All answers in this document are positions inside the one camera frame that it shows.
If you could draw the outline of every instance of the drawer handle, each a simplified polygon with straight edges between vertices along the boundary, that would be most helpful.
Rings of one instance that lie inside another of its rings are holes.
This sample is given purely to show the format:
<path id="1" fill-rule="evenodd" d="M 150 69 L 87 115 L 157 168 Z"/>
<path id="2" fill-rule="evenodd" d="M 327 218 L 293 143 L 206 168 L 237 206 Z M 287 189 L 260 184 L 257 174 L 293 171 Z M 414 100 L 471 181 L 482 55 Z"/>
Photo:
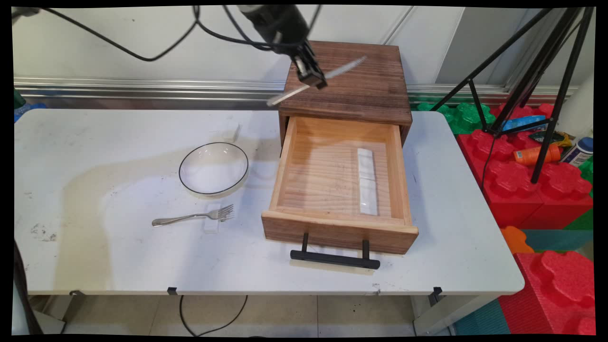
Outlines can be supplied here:
<path id="1" fill-rule="evenodd" d="M 370 242 L 363 240 L 363 258 L 358 257 L 345 257 L 335 256 L 333 254 L 313 253 L 307 252 L 306 247 L 308 246 L 308 233 L 304 233 L 304 239 L 302 240 L 302 250 L 292 250 L 290 255 L 294 260 L 304 260 L 322 263 L 333 263 L 335 265 L 344 265 L 352 267 L 370 268 L 377 270 L 380 268 L 380 261 L 370 260 Z"/>

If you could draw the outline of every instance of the red foam block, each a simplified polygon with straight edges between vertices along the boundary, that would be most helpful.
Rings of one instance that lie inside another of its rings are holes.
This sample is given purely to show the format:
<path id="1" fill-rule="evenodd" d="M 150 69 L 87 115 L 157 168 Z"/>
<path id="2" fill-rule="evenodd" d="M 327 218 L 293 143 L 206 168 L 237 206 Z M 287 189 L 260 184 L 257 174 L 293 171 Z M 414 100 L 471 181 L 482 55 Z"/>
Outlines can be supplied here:
<path id="1" fill-rule="evenodd" d="M 488 159 L 492 136 L 481 130 L 460 134 L 456 138 L 471 172 L 481 186 L 483 166 Z M 496 139 L 486 168 L 483 195 L 499 227 L 519 226 L 542 205 L 530 183 L 529 168 L 513 161 L 514 146 L 506 136 Z"/>
<path id="2" fill-rule="evenodd" d="M 545 164 L 538 184 L 536 192 L 543 205 L 517 226 L 520 229 L 564 229 L 593 208 L 589 195 L 593 186 L 581 178 L 581 170 L 573 165 Z"/>
<path id="3" fill-rule="evenodd" d="M 553 105 L 548 103 L 543 103 L 538 108 L 534 109 L 534 113 L 532 115 L 544 115 L 546 119 L 551 117 L 553 113 Z"/>
<path id="4" fill-rule="evenodd" d="M 500 112 L 503 110 L 504 107 L 505 107 L 505 104 L 501 103 L 500 106 L 498 106 L 498 108 L 490 109 L 490 114 L 492 114 L 495 117 L 498 117 L 498 115 L 500 114 Z M 530 115 L 534 115 L 534 109 L 532 109 L 532 107 L 523 106 L 523 108 L 520 108 L 519 106 L 516 106 L 513 109 L 513 113 L 511 114 L 511 117 L 509 118 L 509 120 L 518 119 L 520 117 L 530 116 Z"/>
<path id="5" fill-rule="evenodd" d="M 515 151 L 526 150 L 528 148 L 535 148 L 541 145 L 540 142 L 529 137 L 533 131 L 522 131 L 513 134 L 509 134 L 507 141 L 515 146 Z"/>
<path id="6" fill-rule="evenodd" d="M 525 286 L 499 297 L 511 333 L 595 335 L 593 262 L 577 252 L 514 254 Z"/>

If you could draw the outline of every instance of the blue bottle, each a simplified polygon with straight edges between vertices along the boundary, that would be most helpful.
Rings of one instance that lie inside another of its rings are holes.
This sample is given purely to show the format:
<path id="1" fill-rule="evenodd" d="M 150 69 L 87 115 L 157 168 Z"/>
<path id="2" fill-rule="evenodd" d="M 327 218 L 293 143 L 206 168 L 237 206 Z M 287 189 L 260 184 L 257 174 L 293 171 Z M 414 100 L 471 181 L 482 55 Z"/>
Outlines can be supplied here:
<path id="1" fill-rule="evenodd" d="M 532 115 L 532 116 L 519 117 L 517 119 L 511 119 L 511 120 L 505 122 L 505 126 L 502 128 L 502 130 L 503 131 L 510 130 L 512 128 L 516 128 L 516 127 L 520 127 L 520 126 L 523 126 L 523 125 L 531 124 L 533 122 L 538 122 L 538 121 L 541 121 L 541 120 L 544 120 L 544 119 L 545 119 L 544 115 Z M 523 130 L 523 131 L 535 130 L 535 129 L 540 128 L 542 126 L 544 126 L 544 125 L 538 125 L 536 127 L 530 127 L 530 128 L 528 128 L 526 130 Z"/>

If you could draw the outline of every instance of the tile floor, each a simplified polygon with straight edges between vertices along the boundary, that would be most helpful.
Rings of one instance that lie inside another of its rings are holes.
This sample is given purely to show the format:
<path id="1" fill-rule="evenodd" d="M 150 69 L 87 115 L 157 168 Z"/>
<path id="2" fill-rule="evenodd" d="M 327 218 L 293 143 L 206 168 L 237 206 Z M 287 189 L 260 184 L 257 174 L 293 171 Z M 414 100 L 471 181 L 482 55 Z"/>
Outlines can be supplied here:
<path id="1" fill-rule="evenodd" d="M 64 333 L 189 336 L 179 318 L 180 296 L 74 297 Z M 186 296 L 184 319 L 197 333 L 221 327 L 244 296 Z M 408 296 L 249 296 L 216 337 L 414 336 Z M 447 329 L 437 335 L 449 335 Z"/>

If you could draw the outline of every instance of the white bottle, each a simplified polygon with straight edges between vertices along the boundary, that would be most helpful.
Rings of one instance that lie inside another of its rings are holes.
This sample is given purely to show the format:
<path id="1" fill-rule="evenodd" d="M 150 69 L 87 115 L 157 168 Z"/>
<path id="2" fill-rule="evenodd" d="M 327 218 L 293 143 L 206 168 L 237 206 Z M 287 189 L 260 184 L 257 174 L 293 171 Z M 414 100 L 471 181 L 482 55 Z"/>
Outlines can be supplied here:
<path id="1" fill-rule="evenodd" d="M 562 158 L 562 162 L 567 162 L 576 167 L 581 166 L 593 155 L 593 138 L 582 138 L 566 153 Z"/>

